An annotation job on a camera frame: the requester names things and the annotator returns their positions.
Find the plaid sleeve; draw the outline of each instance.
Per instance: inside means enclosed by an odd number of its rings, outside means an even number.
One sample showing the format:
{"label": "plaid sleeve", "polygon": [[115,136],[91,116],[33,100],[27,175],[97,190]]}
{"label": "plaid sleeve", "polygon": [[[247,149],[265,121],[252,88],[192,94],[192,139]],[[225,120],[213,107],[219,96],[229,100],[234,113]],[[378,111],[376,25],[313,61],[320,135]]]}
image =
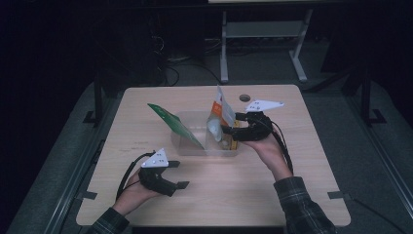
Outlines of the plaid sleeve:
{"label": "plaid sleeve", "polygon": [[118,234],[129,225],[127,219],[109,208],[88,230],[88,234]]}
{"label": "plaid sleeve", "polygon": [[336,233],[334,224],[313,202],[302,177],[289,177],[274,183],[285,213],[288,233]]}

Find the plastic box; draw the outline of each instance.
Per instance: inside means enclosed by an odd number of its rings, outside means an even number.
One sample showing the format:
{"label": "plastic box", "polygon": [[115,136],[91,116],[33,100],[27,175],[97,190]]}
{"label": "plastic box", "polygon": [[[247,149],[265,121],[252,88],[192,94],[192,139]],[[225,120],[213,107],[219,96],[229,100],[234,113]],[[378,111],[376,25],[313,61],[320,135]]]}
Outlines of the plastic box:
{"label": "plastic box", "polygon": [[236,156],[237,150],[223,150],[207,129],[209,111],[180,111],[175,115],[182,124],[197,138],[202,149],[190,139],[171,132],[170,138],[176,151],[181,156]]}

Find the hand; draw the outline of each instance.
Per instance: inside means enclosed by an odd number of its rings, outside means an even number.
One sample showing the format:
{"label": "hand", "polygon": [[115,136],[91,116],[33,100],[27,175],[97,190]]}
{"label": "hand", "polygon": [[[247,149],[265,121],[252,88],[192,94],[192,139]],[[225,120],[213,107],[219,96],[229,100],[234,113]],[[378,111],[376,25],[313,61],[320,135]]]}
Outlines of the hand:
{"label": "hand", "polygon": [[136,210],[150,198],[161,195],[160,193],[145,188],[139,182],[139,170],[137,170],[136,173],[129,178],[128,183],[125,186],[126,189],[122,192],[121,196],[112,207],[123,216]]}
{"label": "hand", "polygon": [[273,173],[276,181],[292,176],[292,172],[289,170],[282,155],[282,149],[273,135],[269,134],[264,139],[242,141],[242,143],[250,146],[257,152],[262,162]]}

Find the green folder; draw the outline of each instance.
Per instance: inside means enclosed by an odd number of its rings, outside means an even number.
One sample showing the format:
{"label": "green folder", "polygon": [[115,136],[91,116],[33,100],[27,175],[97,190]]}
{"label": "green folder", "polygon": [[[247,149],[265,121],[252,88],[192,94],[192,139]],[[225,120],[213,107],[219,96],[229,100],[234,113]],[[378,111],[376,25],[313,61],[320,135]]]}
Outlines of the green folder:
{"label": "green folder", "polygon": [[148,103],[148,105],[168,124],[168,126],[178,135],[186,137],[194,142],[196,145],[200,146],[202,149],[204,147],[195,138],[195,136],[189,131],[180,121],[179,117],[169,113],[167,110],[163,109],[161,106],[156,104]]}

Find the black cable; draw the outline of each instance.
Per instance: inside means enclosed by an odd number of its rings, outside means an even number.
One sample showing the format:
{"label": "black cable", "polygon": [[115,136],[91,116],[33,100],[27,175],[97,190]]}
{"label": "black cable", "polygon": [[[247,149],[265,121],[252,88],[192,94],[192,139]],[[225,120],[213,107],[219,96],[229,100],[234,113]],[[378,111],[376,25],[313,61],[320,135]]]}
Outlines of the black cable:
{"label": "black cable", "polygon": [[136,163],[141,160],[144,157],[150,157],[152,156],[153,153],[145,153],[140,155],[136,160],[131,162],[130,166],[128,167],[127,171],[125,172],[124,176],[122,177],[121,183],[119,184],[118,187],[118,192],[116,193],[116,200],[121,196],[122,192],[126,189],[124,188],[125,183],[127,182],[127,179],[129,178],[129,175],[131,174],[131,171],[133,170],[134,166],[136,166]]}
{"label": "black cable", "polygon": [[[229,40],[229,42],[227,42],[227,44],[230,44],[230,42],[233,42],[233,41],[235,41],[235,39]],[[259,45],[259,43],[249,42],[248,44],[254,44],[254,45],[256,45],[256,46],[258,47],[257,50],[260,50],[260,49],[261,49],[261,46]],[[244,41],[242,41],[242,48],[241,48],[239,51],[243,50],[243,48],[246,48],[246,47],[244,46]],[[229,53],[227,53],[227,55],[228,55],[228,56],[233,56],[233,57],[241,57],[241,56],[246,56],[246,55],[250,55],[250,54],[255,53],[255,52],[252,51],[253,48],[251,48],[251,47],[249,47],[249,46],[248,46],[248,48],[250,48],[250,52],[246,52],[246,53],[242,53],[242,54],[233,54],[233,53],[229,52]],[[207,50],[206,53],[210,53],[210,52],[212,52],[212,51],[214,51],[214,50],[216,50],[216,49],[219,49],[219,47],[218,47],[218,46],[214,46],[213,48]],[[218,82],[219,85],[225,85],[225,83],[223,83],[223,82],[221,81],[221,79],[220,79],[217,75],[215,75],[215,73],[213,73],[213,71],[211,71],[209,68],[207,68],[207,67],[204,66],[204,65],[195,64],[195,63],[192,63],[192,64],[181,64],[182,62],[188,61],[188,60],[190,60],[190,59],[191,59],[191,57],[183,58],[183,59],[180,59],[180,60],[178,60],[178,61],[171,61],[171,60],[170,60],[169,62],[171,63],[171,65],[168,66],[167,68],[168,68],[168,69],[172,69],[172,68],[171,68],[172,66],[184,66],[184,65],[187,65],[187,66],[198,66],[198,67],[201,67],[201,68],[205,69],[206,71],[208,71],[208,72],[215,78],[215,80]],[[173,71],[176,72],[177,77],[179,78],[179,72],[178,72],[177,70],[175,70],[175,69],[174,69]]]}
{"label": "black cable", "polygon": [[215,40],[210,40],[210,41],[218,41],[217,43],[214,43],[212,46],[209,46],[208,48],[206,48],[205,50],[205,54],[209,54],[213,51],[219,50],[221,47],[220,45],[222,44],[221,39],[215,39]]}
{"label": "black cable", "polygon": [[281,136],[279,136],[272,128],[267,126],[261,120],[253,119],[253,118],[249,118],[249,120],[252,120],[256,123],[259,123],[259,124],[261,124],[262,126],[264,126],[265,128],[267,128],[268,130],[271,131],[271,133],[273,134],[273,136],[276,139],[277,143],[279,144],[280,148],[282,149],[282,154],[284,156],[286,164],[288,165],[288,168],[291,170],[291,173],[294,175],[294,170],[293,170],[293,167],[292,167],[291,157],[289,156],[288,148],[286,147],[286,142],[285,142],[285,139],[284,139],[283,134],[282,134],[282,129],[276,123],[271,121],[271,123],[274,124],[275,126],[277,126],[277,128],[279,129],[279,132],[281,134]]}
{"label": "black cable", "polygon": [[94,39],[94,42],[97,44],[97,46],[105,53],[107,54],[112,60],[116,61],[120,66],[122,66],[125,70],[130,72],[131,74],[136,74],[136,72],[130,68],[127,64],[124,64],[120,60],[118,60],[116,57],[114,57],[112,54],[110,54],[96,39]]}
{"label": "black cable", "polygon": [[174,59],[168,58],[168,62],[172,63],[172,65],[178,65],[178,64],[180,64],[184,61],[190,60],[191,58],[192,57],[189,57],[189,56],[188,57],[182,57],[182,58],[174,58]]}
{"label": "black cable", "polygon": [[140,182],[140,180],[138,180],[137,182],[131,183],[130,185],[126,186],[123,191],[127,190],[128,188],[130,188],[131,186],[133,186],[133,185],[135,185],[135,184],[137,184],[137,183],[139,183],[139,182]]}
{"label": "black cable", "polygon": [[239,46],[236,45],[237,41],[234,40],[233,45],[229,43],[229,45],[227,46],[227,55],[229,57],[244,57],[259,52],[261,50],[261,46],[259,45],[259,43],[255,42],[256,40],[257,39],[254,38],[252,39],[252,41],[246,42],[243,38],[239,40]]}
{"label": "black cable", "polygon": [[77,234],[80,234],[82,232],[83,226],[79,227],[79,231],[77,232]]}
{"label": "black cable", "polygon": [[371,211],[371,212],[374,213],[375,215],[379,216],[380,218],[382,218],[382,219],[385,220],[386,222],[388,222],[392,227],[394,227],[395,229],[397,229],[400,233],[407,234],[407,233],[404,232],[400,227],[398,227],[394,222],[392,222],[392,221],[389,220],[388,218],[384,217],[382,214],[376,212],[376,211],[373,210],[372,208],[368,207],[367,205],[365,205],[364,203],[362,203],[360,200],[358,200],[358,199],[353,199],[353,201],[356,202],[357,204],[361,205],[362,207],[366,208],[367,210]]}

